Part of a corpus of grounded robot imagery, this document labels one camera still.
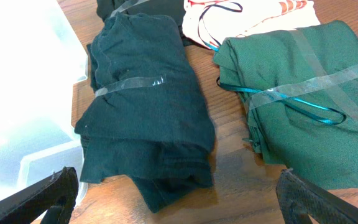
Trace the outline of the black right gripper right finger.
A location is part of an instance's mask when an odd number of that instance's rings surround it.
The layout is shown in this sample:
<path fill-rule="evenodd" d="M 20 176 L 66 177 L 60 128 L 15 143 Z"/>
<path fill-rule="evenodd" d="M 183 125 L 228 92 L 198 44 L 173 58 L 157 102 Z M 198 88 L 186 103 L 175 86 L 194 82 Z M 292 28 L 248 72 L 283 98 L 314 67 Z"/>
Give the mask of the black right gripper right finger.
<path fill-rule="evenodd" d="M 276 195 L 286 224 L 358 224 L 358 208 L 299 178 L 291 169 L 281 171 Z"/>

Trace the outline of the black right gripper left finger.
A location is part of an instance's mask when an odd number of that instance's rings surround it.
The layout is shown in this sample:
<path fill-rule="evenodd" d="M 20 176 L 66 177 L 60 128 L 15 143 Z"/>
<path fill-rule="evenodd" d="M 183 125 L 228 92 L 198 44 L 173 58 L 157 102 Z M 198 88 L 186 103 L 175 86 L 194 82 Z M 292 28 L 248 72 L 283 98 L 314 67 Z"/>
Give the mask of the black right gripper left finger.
<path fill-rule="evenodd" d="M 79 182 L 74 167 L 62 170 L 0 201 L 0 223 L 68 224 L 76 205 Z"/>

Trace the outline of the green garment with ribbon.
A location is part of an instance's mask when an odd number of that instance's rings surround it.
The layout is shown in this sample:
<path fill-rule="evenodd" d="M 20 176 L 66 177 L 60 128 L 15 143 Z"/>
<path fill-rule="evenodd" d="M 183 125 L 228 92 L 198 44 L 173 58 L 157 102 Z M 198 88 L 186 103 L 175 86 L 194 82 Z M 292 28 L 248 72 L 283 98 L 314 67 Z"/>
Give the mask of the green garment with ribbon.
<path fill-rule="evenodd" d="M 266 164 L 326 190 L 358 188 L 358 38 L 345 22 L 231 37 L 213 61 Z"/>

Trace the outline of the black garment with tape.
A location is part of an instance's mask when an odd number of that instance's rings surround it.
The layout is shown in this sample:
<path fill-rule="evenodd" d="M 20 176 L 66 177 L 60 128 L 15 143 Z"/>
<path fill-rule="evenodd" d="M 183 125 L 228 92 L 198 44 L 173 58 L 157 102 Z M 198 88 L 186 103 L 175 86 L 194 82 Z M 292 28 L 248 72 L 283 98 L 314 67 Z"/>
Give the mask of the black garment with tape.
<path fill-rule="evenodd" d="M 96 13 L 104 22 L 114 11 L 133 15 L 144 13 L 148 15 L 166 15 L 176 22 L 184 46 L 195 44 L 194 41 L 185 37 L 182 31 L 183 17 L 185 15 L 184 0 L 97 0 Z"/>

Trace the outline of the dark navy garment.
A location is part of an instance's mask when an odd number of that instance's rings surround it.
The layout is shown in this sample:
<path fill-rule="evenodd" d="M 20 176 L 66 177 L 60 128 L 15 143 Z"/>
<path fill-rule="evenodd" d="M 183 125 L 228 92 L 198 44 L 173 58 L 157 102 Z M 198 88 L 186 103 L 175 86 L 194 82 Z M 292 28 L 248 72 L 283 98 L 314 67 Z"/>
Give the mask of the dark navy garment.
<path fill-rule="evenodd" d="M 88 50 L 95 98 L 75 126 L 81 181 L 126 175 L 154 213 L 211 187 L 214 126 L 175 21 L 119 13 Z"/>

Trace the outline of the clear plastic storage bin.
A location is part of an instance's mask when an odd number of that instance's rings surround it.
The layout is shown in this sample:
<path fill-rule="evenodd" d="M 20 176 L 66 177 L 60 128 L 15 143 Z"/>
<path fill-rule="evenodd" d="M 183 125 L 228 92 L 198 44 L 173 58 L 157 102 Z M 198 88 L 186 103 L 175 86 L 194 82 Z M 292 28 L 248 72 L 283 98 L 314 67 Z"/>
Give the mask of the clear plastic storage bin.
<path fill-rule="evenodd" d="M 71 123 L 88 56 L 56 0 L 0 0 L 0 201 L 60 171 L 81 172 Z"/>

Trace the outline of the pink printed shirt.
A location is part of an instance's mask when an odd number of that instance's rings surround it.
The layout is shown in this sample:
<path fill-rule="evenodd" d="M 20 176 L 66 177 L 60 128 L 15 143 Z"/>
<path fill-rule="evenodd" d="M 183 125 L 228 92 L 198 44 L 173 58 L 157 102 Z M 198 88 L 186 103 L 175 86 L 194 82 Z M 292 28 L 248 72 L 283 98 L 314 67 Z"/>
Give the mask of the pink printed shirt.
<path fill-rule="evenodd" d="M 228 37 L 320 24 L 307 0 L 185 1 L 184 9 L 184 35 L 213 50 Z"/>

